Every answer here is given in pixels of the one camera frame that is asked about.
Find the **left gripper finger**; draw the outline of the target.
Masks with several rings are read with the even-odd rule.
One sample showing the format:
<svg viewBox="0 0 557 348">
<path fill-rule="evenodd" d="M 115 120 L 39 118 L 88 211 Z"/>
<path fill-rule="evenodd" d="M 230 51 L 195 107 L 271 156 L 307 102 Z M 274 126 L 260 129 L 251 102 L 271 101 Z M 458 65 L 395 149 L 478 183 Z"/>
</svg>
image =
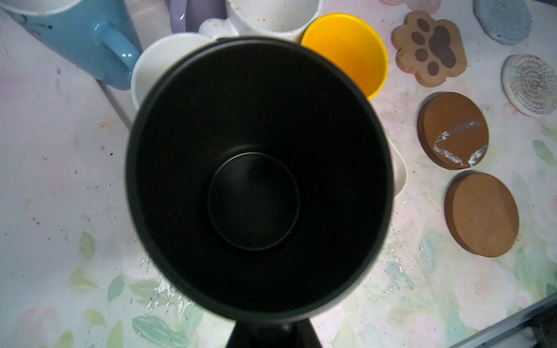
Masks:
<svg viewBox="0 0 557 348">
<path fill-rule="evenodd" d="M 309 319 L 293 323 L 263 325 L 237 322 L 226 348 L 232 347 L 322 347 Z"/>
</svg>

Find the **beige serving tray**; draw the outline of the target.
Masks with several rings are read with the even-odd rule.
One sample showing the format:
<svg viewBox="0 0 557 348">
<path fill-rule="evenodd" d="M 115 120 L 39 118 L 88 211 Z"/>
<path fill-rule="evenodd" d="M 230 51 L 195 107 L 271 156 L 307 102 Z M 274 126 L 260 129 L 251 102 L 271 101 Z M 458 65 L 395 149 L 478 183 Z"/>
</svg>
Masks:
<svg viewBox="0 0 557 348">
<path fill-rule="evenodd" d="M 123 121 L 126 128 L 130 131 L 133 127 L 133 123 L 136 119 L 138 109 L 133 103 L 133 93 L 132 90 L 121 91 L 117 88 L 113 88 L 101 81 L 97 81 L 100 90 L 106 96 L 108 102 L 112 105 L 113 110 L 117 113 L 117 116 Z M 395 181 L 394 193 L 399 196 L 406 185 L 408 170 L 406 163 L 398 151 L 397 147 L 390 140 L 389 136 L 386 135 L 386 139 L 389 145 L 390 154 L 393 164 L 393 174 Z"/>
</svg>

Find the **brown round coaster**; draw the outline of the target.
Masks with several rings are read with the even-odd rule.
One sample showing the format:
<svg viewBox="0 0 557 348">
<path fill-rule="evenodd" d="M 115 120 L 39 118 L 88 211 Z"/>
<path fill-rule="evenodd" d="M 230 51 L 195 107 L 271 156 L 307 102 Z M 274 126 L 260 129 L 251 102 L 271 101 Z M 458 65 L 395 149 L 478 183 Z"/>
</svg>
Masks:
<svg viewBox="0 0 557 348">
<path fill-rule="evenodd" d="M 466 173 L 449 187 L 445 221 L 452 237 L 467 252 L 497 258 L 509 252 L 519 234 L 519 210 L 498 178 Z"/>
<path fill-rule="evenodd" d="M 489 129 L 481 110 L 455 92 L 428 98 L 418 114 L 417 133 L 429 159 L 450 171 L 479 164 L 489 146 Z"/>
</svg>

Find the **brown paw coaster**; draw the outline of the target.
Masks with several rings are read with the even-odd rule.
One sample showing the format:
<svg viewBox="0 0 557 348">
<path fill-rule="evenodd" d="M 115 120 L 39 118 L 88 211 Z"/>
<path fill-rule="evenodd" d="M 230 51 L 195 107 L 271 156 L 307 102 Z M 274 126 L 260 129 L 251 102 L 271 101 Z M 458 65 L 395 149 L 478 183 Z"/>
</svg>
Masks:
<svg viewBox="0 0 557 348">
<path fill-rule="evenodd" d="M 468 66 L 458 27 L 449 20 L 434 20 L 425 11 L 410 12 L 391 39 L 397 66 L 425 87 L 440 86 Z"/>
</svg>

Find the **yellow mug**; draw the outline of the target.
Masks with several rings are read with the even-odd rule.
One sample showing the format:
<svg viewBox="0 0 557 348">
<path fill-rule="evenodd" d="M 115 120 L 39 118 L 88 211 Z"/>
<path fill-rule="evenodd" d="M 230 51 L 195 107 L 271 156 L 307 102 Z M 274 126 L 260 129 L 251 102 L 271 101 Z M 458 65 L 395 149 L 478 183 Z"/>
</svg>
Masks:
<svg viewBox="0 0 557 348">
<path fill-rule="evenodd" d="M 358 17 L 342 13 L 319 17 L 308 26 L 301 45 L 338 66 L 369 100 L 386 83 L 386 46 L 380 35 Z"/>
</svg>

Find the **blue woven round coaster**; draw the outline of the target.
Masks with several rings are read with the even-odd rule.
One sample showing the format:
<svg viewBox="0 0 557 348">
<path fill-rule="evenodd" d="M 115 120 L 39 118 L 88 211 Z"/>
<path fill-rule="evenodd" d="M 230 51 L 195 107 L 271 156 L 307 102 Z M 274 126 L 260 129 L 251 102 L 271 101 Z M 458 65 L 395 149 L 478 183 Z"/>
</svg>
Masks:
<svg viewBox="0 0 557 348">
<path fill-rule="evenodd" d="M 499 44 L 520 44 L 531 33 L 532 16 L 523 0 L 474 0 L 473 10 L 484 32 Z"/>
</svg>

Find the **pink flower coaster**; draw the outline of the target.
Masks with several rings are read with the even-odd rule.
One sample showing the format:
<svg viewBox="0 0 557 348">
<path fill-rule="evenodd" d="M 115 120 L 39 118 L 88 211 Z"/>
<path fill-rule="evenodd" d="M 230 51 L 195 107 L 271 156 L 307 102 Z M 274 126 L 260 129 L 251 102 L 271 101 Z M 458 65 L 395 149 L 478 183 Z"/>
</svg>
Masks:
<svg viewBox="0 0 557 348">
<path fill-rule="evenodd" d="M 441 0 L 379 0 L 388 6 L 400 6 L 405 4 L 412 11 L 423 11 L 432 15 L 437 13 L 442 1 Z"/>
</svg>

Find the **black mug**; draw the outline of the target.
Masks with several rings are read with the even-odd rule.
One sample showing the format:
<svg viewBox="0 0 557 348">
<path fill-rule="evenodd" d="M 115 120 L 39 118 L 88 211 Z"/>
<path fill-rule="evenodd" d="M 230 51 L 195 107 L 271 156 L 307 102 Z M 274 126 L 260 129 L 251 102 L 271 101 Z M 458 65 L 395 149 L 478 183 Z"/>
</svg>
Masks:
<svg viewBox="0 0 557 348">
<path fill-rule="evenodd" d="M 129 209 L 165 278 L 219 316 L 289 323 L 366 277 L 394 203 L 367 98 L 288 41 L 244 37 L 180 59 L 144 100 L 126 156 Z"/>
</svg>

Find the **multicolour stitched round coaster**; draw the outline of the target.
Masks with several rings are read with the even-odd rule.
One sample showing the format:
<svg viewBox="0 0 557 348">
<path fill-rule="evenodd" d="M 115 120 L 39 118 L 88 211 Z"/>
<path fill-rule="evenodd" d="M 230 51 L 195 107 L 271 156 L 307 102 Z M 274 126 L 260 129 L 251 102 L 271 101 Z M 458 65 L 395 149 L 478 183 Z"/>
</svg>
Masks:
<svg viewBox="0 0 557 348">
<path fill-rule="evenodd" d="M 511 55 L 501 81 L 507 99 L 520 113 L 539 118 L 556 112 L 556 70 L 535 55 Z"/>
</svg>

